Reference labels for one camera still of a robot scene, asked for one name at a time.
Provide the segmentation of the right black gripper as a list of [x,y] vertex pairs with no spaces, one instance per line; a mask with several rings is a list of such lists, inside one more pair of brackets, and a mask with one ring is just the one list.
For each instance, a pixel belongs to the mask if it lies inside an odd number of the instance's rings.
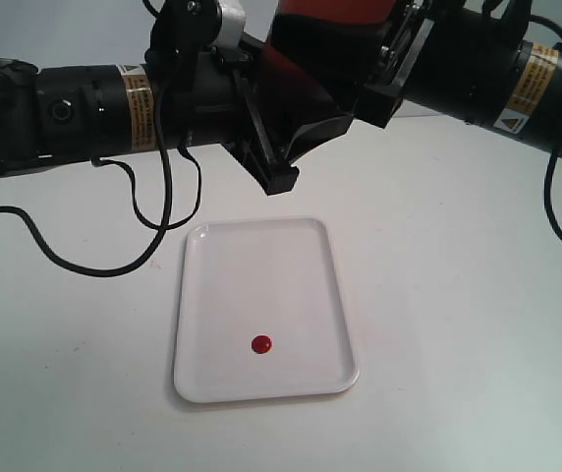
[[478,12],[463,1],[425,1],[410,15],[413,36],[401,58],[374,74],[359,101],[359,118],[383,128],[408,100],[484,129],[508,100],[522,69],[522,3],[498,1]]

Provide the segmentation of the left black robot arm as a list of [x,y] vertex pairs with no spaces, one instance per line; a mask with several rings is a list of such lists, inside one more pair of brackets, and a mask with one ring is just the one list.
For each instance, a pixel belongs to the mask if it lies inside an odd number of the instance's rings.
[[296,161],[345,134],[348,115],[269,117],[255,86],[262,44],[231,1],[167,1],[141,64],[40,69],[0,58],[0,177],[159,148],[220,145],[263,191],[293,189]]

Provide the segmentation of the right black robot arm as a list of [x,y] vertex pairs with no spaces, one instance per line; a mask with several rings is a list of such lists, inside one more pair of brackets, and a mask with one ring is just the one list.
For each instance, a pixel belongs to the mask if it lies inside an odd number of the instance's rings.
[[462,1],[425,1],[403,10],[404,49],[367,83],[366,120],[384,124],[386,99],[408,100],[562,158],[562,30],[511,1],[479,11]]

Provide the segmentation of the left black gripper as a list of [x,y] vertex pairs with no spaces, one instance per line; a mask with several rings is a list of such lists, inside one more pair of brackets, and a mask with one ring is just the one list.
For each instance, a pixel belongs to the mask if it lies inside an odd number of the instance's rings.
[[221,48],[212,45],[218,1],[147,1],[145,8],[153,19],[145,67],[165,90],[159,101],[168,145],[228,142],[224,148],[264,194],[275,196],[297,182],[290,164],[349,130],[351,117],[305,68],[318,42],[243,33],[237,48]]

